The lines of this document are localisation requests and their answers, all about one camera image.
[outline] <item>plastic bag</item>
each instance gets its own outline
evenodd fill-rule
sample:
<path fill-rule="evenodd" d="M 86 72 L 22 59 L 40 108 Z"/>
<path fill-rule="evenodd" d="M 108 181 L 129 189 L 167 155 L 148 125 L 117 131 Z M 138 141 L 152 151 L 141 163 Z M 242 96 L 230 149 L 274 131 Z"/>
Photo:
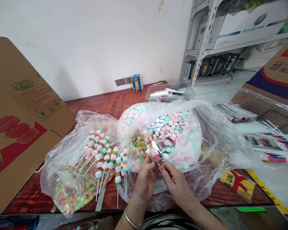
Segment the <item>plastic bag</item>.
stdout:
<path fill-rule="evenodd" d="M 146 125 L 153 123 L 160 115 L 177 111 L 189 111 L 190 129 L 182 132 L 179 142 L 173 151 L 164 160 L 173 160 L 176 168 L 182 170 L 197 198 L 201 201 L 211 194 L 211 189 L 216 180 L 225 172 L 235 168 L 246 168 L 252 165 L 252 161 L 259 158 L 254 154 L 251 145 L 229 122 L 224 114 L 215 109 L 206 101 L 190 100 L 184 103 L 140 103 L 135 104 L 123 113 L 119 122 L 125 126 L 121 147 L 127 146 L 129 150 L 129 172 L 126 174 L 126 191 L 122 182 L 119 186 L 121 197 L 128 202 L 136 182 L 138 167 L 135 164 L 139 158 L 139 151 L 130 143 L 134 135 Z M 193 129 L 199 133 L 192 135 Z M 184 155 L 193 156 L 189 164 L 185 164 Z M 159 176 L 157 183 L 162 183 Z M 174 205 L 174 201 L 167 192 L 155 194 L 148 206 L 149 211 L 163 211 Z"/>
<path fill-rule="evenodd" d="M 80 110 L 76 121 L 75 129 L 46 155 L 40 179 L 42 192 L 53 199 L 66 217 L 71 217 L 72 213 L 96 196 L 96 163 L 92 167 L 90 163 L 82 167 L 85 158 L 79 161 L 84 154 L 84 140 L 90 131 L 100 130 L 110 136 L 111 147 L 118 144 L 118 121 L 110 115 Z M 113 175 L 113 170 L 109 170 L 106 182 L 109 182 Z"/>

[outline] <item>silver bracelet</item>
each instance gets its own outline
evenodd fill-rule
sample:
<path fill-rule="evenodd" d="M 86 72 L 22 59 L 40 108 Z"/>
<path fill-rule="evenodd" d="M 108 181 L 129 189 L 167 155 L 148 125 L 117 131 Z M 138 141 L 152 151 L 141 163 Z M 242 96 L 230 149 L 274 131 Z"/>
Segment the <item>silver bracelet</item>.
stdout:
<path fill-rule="evenodd" d="M 135 228 L 136 230 L 142 230 L 142 226 L 141 227 L 137 227 L 137 226 L 135 226 L 134 223 L 131 222 L 131 220 L 129 219 L 129 217 L 126 214 L 126 208 L 124 209 L 124 216 L 125 216 L 127 222 L 131 225 L 131 227 Z"/>

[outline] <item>hand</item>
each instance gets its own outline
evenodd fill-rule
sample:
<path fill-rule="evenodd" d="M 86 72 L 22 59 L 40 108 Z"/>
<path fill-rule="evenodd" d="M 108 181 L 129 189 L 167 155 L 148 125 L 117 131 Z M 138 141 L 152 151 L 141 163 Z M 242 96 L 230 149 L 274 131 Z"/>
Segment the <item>hand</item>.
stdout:
<path fill-rule="evenodd" d="M 200 203 L 193 195 L 185 176 L 167 161 L 161 164 L 159 170 L 175 203 L 189 215 L 195 205 Z"/>
<path fill-rule="evenodd" d="M 136 197 L 143 201 L 145 208 L 154 194 L 154 187 L 156 182 L 156 167 L 155 163 L 151 162 L 150 157 L 147 157 L 141 165 L 137 182 L 132 197 Z"/>

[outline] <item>wall socket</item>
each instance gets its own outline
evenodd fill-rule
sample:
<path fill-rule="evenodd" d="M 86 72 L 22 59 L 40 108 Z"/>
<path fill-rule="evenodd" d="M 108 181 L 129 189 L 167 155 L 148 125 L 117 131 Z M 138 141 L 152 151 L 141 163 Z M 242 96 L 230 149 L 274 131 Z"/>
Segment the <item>wall socket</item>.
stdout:
<path fill-rule="evenodd" d="M 121 85 L 126 85 L 126 84 L 131 84 L 131 77 L 127 78 L 122 78 L 122 79 L 117 79 L 115 80 L 116 86 L 121 86 Z"/>

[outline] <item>wooden table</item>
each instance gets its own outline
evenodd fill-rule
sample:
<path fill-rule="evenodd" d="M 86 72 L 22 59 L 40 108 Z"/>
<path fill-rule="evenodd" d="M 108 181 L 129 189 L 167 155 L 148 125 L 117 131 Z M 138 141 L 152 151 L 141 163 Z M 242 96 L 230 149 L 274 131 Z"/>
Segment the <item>wooden table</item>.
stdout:
<path fill-rule="evenodd" d="M 99 114 L 110 114 L 119 119 L 124 110 L 135 103 L 145 102 L 148 86 L 143 91 L 134 92 L 132 89 L 111 92 L 107 94 L 81 98 L 66 102 L 69 108 L 77 114 L 79 110 L 88 110 Z M 248 175 L 245 170 L 236 170 L 242 175 Z M 102 210 L 116 210 L 117 190 L 114 180 L 107 184 Z M 206 207 L 214 206 L 263 206 L 273 205 L 272 200 L 260 189 L 258 185 L 254 190 L 252 204 L 241 198 L 227 186 L 217 181 L 211 195 L 201 202 Z M 53 201 L 47 195 L 41 193 L 40 173 L 35 173 L 14 197 L 2 214 L 31 214 L 49 213 L 53 207 Z M 126 203 L 119 198 L 119 209 L 124 209 Z M 81 211 L 94 211 L 95 199 L 84 206 Z"/>

